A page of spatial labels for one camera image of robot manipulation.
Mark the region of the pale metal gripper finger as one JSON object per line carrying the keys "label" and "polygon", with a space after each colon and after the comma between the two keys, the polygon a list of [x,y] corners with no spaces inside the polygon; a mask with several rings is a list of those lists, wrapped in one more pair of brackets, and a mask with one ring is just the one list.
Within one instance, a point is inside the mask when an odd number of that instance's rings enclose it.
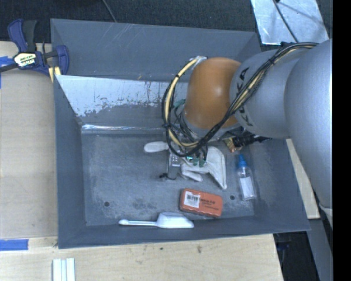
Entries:
{"label": "pale metal gripper finger", "polygon": [[168,158],[167,177],[171,180],[177,178],[180,171],[180,158],[177,155],[170,154]]}

